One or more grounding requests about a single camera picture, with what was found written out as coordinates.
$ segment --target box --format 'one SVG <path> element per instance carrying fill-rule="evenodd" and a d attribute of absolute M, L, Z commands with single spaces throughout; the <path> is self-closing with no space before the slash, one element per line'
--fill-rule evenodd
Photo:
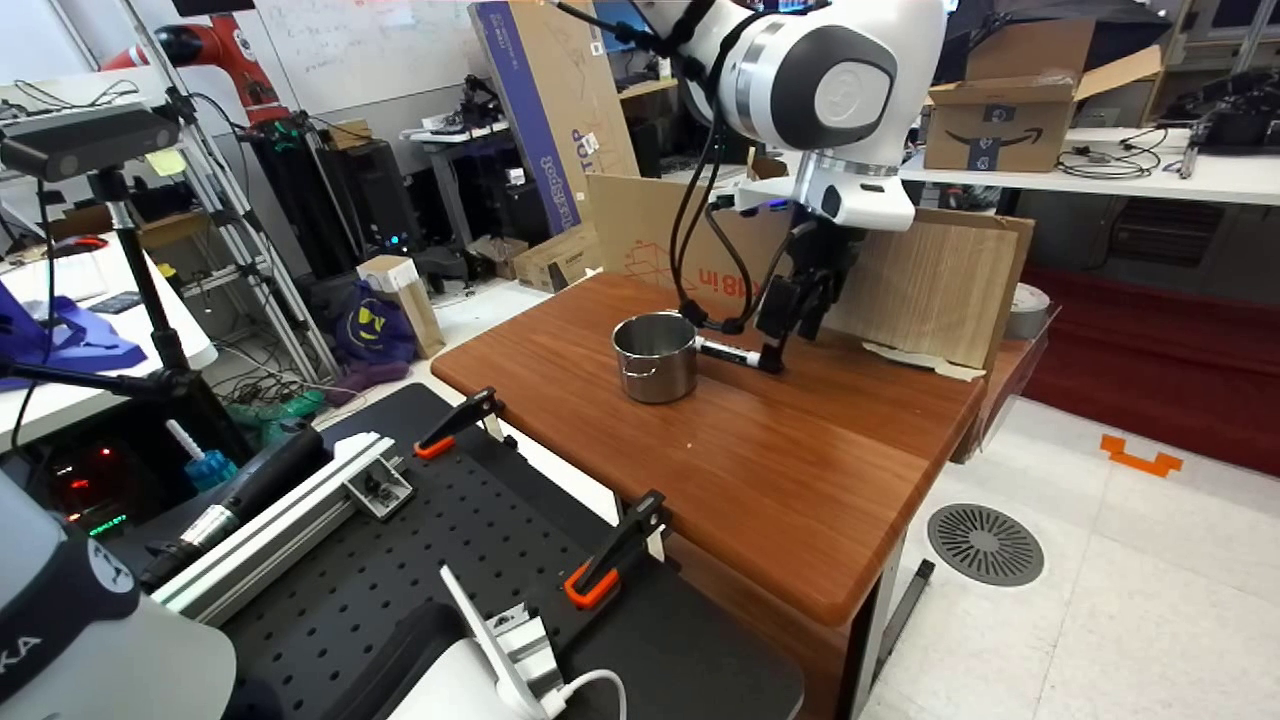
<path fill-rule="evenodd" d="M 591 177 L 591 224 L 603 268 L 674 288 L 670 231 L 680 198 L 686 184 Z M 766 207 L 755 216 L 722 216 L 752 272 L 752 284 L 766 288 L 775 252 L 788 240 L 793 214 Z M 900 363 L 920 363 L 959 380 L 986 377 L 996 356 L 1027 246 L 1034 219 L 920 214 L 907 231 L 874 231 L 861 240 L 858 265 L 824 328 L 858 336 Z M 717 313 L 738 313 L 743 297 L 738 265 L 705 224 L 691 236 L 686 284 Z"/>
<path fill-rule="evenodd" d="M 446 332 L 440 332 L 440 320 L 434 313 L 430 284 L 422 282 L 414 256 L 372 256 L 372 262 L 365 262 L 358 268 L 358 277 L 372 294 L 383 294 L 406 308 L 410 328 L 414 328 L 417 348 L 422 348 L 424 361 L 446 348 Z"/>
<path fill-rule="evenodd" d="M 590 216 L 590 177 L 640 177 L 598 28 L 544 0 L 479 0 L 473 26 L 538 177 L 550 228 Z"/>
<path fill-rule="evenodd" d="M 544 246 L 534 246 L 527 252 L 512 256 L 515 282 L 544 288 L 544 294 L 562 294 L 574 282 L 590 277 L 591 268 L 602 268 L 602 246 L 598 231 L 590 224 L 570 228 Z"/>
<path fill-rule="evenodd" d="M 1076 106 L 1161 81 L 1161 43 L 1085 74 L 1092 20 L 1013 26 L 974 47 L 959 84 L 932 89 L 923 168 L 1049 174 Z"/>

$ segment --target floor drain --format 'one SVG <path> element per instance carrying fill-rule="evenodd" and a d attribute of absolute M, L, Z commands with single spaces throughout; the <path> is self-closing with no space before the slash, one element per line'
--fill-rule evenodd
<path fill-rule="evenodd" d="M 932 553 L 959 578 L 1017 590 L 1045 571 L 1041 542 L 1013 515 L 980 504 L 949 504 L 929 515 Z"/>

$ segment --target wooden tabletop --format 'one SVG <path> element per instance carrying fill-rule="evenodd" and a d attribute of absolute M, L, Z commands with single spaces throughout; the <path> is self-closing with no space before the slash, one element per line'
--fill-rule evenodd
<path fill-rule="evenodd" d="M 603 272 L 446 352 L 435 377 L 496 389 L 515 429 L 628 501 L 666 491 L 691 543 L 803 615 L 850 624 L 980 383 L 798 341 L 784 377 L 700 361 L 695 395 L 646 408 L 619 389 L 613 326 L 659 308 L 666 288 Z"/>

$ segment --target floor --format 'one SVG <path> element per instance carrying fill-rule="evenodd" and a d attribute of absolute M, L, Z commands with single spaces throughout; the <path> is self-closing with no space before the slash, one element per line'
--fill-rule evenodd
<path fill-rule="evenodd" d="M 446 297 L 435 313 L 455 346 L 540 301 L 499 282 Z M 1275 717 L 1280 481 L 1129 437 L 1133 452 L 1186 460 L 1154 481 L 1110 466 L 1096 447 L 1106 434 L 1017 399 L 980 455 L 944 469 L 907 531 L 900 580 L 932 556 L 923 524 L 944 504 L 989 504 L 1027 524 L 1045 543 L 1045 578 L 986 590 L 939 566 L 865 717 Z M 608 515 L 591 481 L 550 452 L 538 466 Z"/>

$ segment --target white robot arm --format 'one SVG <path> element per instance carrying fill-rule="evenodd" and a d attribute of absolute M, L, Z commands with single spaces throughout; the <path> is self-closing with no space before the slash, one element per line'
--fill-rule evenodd
<path fill-rule="evenodd" d="M 793 201 L 842 228 L 905 231 L 898 168 L 949 28 L 944 0 L 832 0 L 752 17 L 731 0 L 640 0 L 705 67 L 705 106 L 749 141 L 803 152 Z"/>

